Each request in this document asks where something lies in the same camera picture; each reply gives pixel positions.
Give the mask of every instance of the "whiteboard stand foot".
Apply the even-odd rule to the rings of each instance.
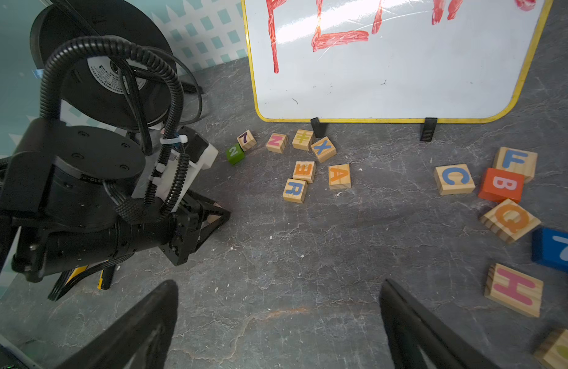
[[[327,124],[328,123],[321,123],[319,121],[319,118],[313,118],[310,120],[310,125],[313,126],[315,137],[323,138],[325,136],[325,132],[327,131]]]
[[[421,129],[421,138],[419,141],[431,142],[436,124],[437,118],[426,118],[426,121],[423,123],[423,129]]]

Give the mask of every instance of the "letter block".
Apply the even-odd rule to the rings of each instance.
[[[316,165],[314,161],[297,161],[292,178],[312,183],[315,180]]]
[[[524,175],[489,168],[480,183],[479,197],[500,203],[509,198],[519,203],[524,189]]]
[[[548,369],[568,369],[568,330],[551,332],[534,352],[534,357]]]
[[[241,149],[243,149],[243,151],[247,151],[257,144],[257,141],[255,141],[255,138],[251,135],[251,131],[249,129],[243,132],[243,134],[236,139],[239,142],[239,145],[241,145]]]
[[[480,222],[508,244],[536,228],[541,222],[510,199],[482,216]]]
[[[317,156],[319,163],[323,163],[325,160],[337,154],[335,146],[333,146],[333,143],[328,137],[321,138],[316,143],[310,145],[310,148]]]
[[[544,283],[501,264],[489,269],[485,297],[530,318],[540,317]]]
[[[329,167],[329,189],[352,188],[352,178],[349,164],[332,165]]]
[[[310,145],[313,144],[315,140],[315,134],[311,130],[299,129],[292,140],[292,146],[295,149],[301,149],[304,151],[309,151]]]
[[[306,196],[306,181],[288,178],[286,188],[284,188],[284,200],[302,204],[304,196]]]
[[[273,133],[270,139],[265,144],[268,151],[284,153],[284,149],[288,144],[288,136],[280,135],[279,133]]]
[[[493,168],[503,171],[522,174],[524,183],[534,179],[538,154],[530,151],[522,151],[510,148],[500,148],[493,161]]]
[[[440,195],[470,194],[475,189],[466,164],[438,166],[433,176]]]
[[[532,261],[568,273],[568,233],[540,228],[532,234]]]

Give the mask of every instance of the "number 7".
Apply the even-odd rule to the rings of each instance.
[[[560,243],[566,243],[568,245],[568,239],[566,239],[565,237],[553,236],[553,240]],[[568,246],[561,251],[559,257],[561,258],[561,260],[568,262]]]

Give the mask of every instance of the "yellow whiteboard frame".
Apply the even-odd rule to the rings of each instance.
[[[249,40],[249,28],[247,26],[247,10],[245,8],[245,0],[241,0],[241,4],[243,6],[243,22],[245,24],[245,39],[247,41],[247,52],[249,54],[249,69],[251,70],[251,85],[253,87],[253,100],[255,101],[255,111],[259,118],[261,118],[264,122],[282,122],[282,123],[309,123],[309,119],[272,119],[266,118],[261,113],[259,113],[259,105],[257,104],[257,93],[255,90],[255,74],[253,73],[253,57],[251,54],[251,41]],[[515,85],[514,95],[512,96],[511,100],[509,101],[508,106],[505,107],[501,112],[487,117],[487,118],[438,118],[438,123],[488,123],[496,121],[499,118],[502,118],[504,115],[509,113],[511,109],[515,107],[518,102],[519,95],[522,93],[522,87],[524,87],[524,82],[526,82],[526,77],[528,75],[528,71],[530,70],[530,64],[532,63],[532,59],[534,59],[534,54],[536,53],[536,49],[538,48],[538,42],[540,41],[540,36],[542,36],[542,31],[544,31],[544,25],[546,25],[546,19],[548,18],[548,14],[550,13],[550,8],[553,6],[553,0],[545,0],[544,6],[540,13],[540,18],[538,19],[538,23],[536,24],[536,29],[534,29],[534,34],[532,36],[532,40],[530,42],[530,46],[528,47],[528,54],[526,54],[526,58],[524,59],[524,64],[522,65],[522,70],[519,72],[518,82]],[[322,123],[424,123],[425,118],[406,118],[406,119],[320,119]]]

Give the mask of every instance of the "round black disc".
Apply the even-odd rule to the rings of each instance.
[[[141,46],[172,52],[153,21],[124,0],[67,1],[101,35],[117,36]],[[30,32],[30,50],[37,68],[43,69],[50,54],[63,42],[81,36],[85,34],[56,6],[45,8],[35,19]],[[116,66],[106,59],[90,58],[89,63],[87,60],[76,63],[66,75],[62,98],[97,121],[137,132],[138,126],[124,94],[118,90],[119,85],[106,83],[106,78],[114,78],[113,73],[118,80]],[[175,70],[175,62],[165,61]],[[169,89],[164,83],[140,78],[137,82],[146,122],[158,121],[169,109]]]

